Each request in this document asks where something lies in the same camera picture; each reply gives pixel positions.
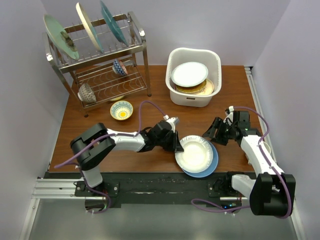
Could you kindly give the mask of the white scalloped plate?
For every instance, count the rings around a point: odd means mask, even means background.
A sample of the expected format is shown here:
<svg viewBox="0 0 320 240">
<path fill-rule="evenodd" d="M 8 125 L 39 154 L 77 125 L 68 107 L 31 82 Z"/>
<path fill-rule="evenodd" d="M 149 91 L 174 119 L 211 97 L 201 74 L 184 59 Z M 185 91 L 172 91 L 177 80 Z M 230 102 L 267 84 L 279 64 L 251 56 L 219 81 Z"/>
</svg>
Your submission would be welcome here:
<svg viewBox="0 0 320 240">
<path fill-rule="evenodd" d="M 188 135 L 180 140 L 182 152 L 175 153 L 179 167 L 189 173 L 205 171 L 213 162 L 214 151 L 211 144 L 201 136 Z"/>
<path fill-rule="evenodd" d="M 201 84 L 208 74 L 204 64 L 191 61 L 178 65 L 171 73 L 171 80 L 180 87 L 190 88 Z"/>
</svg>

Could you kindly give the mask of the green cream leaf plate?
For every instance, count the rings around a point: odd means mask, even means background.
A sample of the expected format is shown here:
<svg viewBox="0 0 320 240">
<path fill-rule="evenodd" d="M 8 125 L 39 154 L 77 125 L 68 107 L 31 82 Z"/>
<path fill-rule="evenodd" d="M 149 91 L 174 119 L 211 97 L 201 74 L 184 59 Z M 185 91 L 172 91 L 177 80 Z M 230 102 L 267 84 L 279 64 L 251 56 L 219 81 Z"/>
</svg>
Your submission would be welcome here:
<svg viewBox="0 0 320 240">
<path fill-rule="evenodd" d="M 196 95 L 196 96 L 207 96 L 210 95 L 212 92 L 214 91 L 214 84 L 211 80 L 209 80 L 208 78 L 206 78 L 206 86 L 205 88 L 197 93 L 193 93 L 190 95 Z"/>
</svg>

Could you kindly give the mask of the blue plate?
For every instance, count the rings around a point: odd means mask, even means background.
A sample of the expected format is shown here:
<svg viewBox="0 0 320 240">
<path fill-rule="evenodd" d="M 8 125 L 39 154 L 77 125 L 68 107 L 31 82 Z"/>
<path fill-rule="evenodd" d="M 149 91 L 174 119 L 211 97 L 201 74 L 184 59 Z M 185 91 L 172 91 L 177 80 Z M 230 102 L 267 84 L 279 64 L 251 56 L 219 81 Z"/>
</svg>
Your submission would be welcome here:
<svg viewBox="0 0 320 240">
<path fill-rule="evenodd" d="M 216 149 L 216 147 L 210 142 L 210 141 L 207 141 L 211 148 L 212 148 L 212 151 L 213 151 L 213 159 L 212 159 L 212 162 L 210 164 L 210 166 L 202 171 L 202 172 L 198 172 L 198 173 L 192 173 L 192 172 L 189 172 L 189 171 L 186 171 L 184 169 L 182 169 L 183 172 L 185 172 L 187 175 L 193 177 L 193 178 L 205 178 L 205 177 L 208 177 L 209 175 L 211 175 L 217 168 L 218 166 L 218 163 L 219 163 L 219 154 L 218 154 L 218 151 Z"/>
</svg>

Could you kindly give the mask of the woven bamboo tray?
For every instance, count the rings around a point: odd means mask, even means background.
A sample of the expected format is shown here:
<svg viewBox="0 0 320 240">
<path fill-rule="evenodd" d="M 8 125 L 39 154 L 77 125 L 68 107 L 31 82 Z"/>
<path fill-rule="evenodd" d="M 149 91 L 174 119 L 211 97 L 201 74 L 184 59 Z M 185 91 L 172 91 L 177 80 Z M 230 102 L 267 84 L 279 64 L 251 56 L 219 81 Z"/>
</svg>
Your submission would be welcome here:
<svg viewBox="0 0 320 240">
<path fill-rule="evenodd" d="M 174 87 L 175 87 L 175 90 L 180 93 L 195 94 L 202 91 L 206 87 L 206 85 L 207 85 L 207 80 L 205 79 L 203 82 L 195 86 L 183 87 L 183 86 L 175 85 Z"/>
</svg>

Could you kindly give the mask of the yellow black patterned plate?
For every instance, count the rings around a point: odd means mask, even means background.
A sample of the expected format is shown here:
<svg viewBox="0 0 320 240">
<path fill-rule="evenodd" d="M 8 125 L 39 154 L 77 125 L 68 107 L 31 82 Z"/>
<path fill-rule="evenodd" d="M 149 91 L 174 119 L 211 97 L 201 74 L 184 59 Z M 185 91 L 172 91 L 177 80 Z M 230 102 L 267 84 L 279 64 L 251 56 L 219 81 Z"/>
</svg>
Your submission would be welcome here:
<svg viewBox="0 0 320 240">
<path fill-rule="evenodd" d="M 201 91 L 200 86 L 194 86 L 194 87 L 182 87 L 179 85 L 175 85 L 174 89 L 180 93 L 185 93 L 185 94 L 195 94 Z"/>
</svg>

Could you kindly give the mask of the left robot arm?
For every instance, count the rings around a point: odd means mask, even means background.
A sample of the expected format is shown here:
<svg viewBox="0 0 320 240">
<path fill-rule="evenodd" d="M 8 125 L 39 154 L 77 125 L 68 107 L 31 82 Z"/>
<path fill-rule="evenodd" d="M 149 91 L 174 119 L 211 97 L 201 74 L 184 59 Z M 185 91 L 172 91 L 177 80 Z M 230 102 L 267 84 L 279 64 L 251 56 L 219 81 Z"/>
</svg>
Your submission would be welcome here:
<svg viewBox="0 0 320 240">
<path fill-rule="evenodd" d="M 73 139 L 70 148 L 87 182 L 86 191 L 92 196 L 99 196 L 103 192 L 104 184 L 99 164 L 112 151 L 144 153 L 161 147 L 167 152 L 184 152 L 176 130 L 178 123 L 177 117 L 171 117 L 139 132 L 114 131 L 106 128 L 103 123 L 97 123 Z"/>
</svg>

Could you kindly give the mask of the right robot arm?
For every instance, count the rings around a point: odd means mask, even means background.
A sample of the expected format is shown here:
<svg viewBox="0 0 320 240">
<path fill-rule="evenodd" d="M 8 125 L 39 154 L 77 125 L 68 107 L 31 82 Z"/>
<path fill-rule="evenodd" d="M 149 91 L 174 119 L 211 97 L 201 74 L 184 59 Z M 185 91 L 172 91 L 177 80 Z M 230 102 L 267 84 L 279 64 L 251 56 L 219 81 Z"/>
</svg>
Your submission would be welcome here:
<svg viewBox="0 0 320 240">
<path fill-rule="evenodd" d="M 284 173 L 266 150 L 266 135 L 251 127 L 250 112 L 249 107 L 229 106 L 226 117 L 216 117 L 202 136 L 223 146 L 234 140 L 254 169 L 255 179 L 237 173 L 225 181 L 222 189 L 227 196 L 233 197 L 239 192 L 247 197 L 256 216 L 288 218 L 293 211 L 296 180 Z"/>
</svg>

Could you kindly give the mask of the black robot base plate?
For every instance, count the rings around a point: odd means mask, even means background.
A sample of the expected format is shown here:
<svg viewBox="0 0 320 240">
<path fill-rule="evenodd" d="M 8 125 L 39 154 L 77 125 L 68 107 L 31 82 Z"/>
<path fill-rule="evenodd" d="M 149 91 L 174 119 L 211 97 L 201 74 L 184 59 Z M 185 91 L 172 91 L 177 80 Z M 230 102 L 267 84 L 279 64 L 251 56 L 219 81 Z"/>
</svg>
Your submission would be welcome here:
<svg viewBox="0 0 320 240">
<path fill-rule="evenodd" d="M 104 186 L 96 192 L 90 191 L 84 181 L 77 180 L 76 197 L 85 198 L 88 208 L 100 207 L 111 198 L 111 206 L 120 208 L 132 205 L 189 205 L 203 199 L 224 209 L 246 206 L 247 198 L 225 186 L 224 173 L 213 173 L 204 178 L 194 178 L 185 173 L 104 173 Z"/>
</svg>

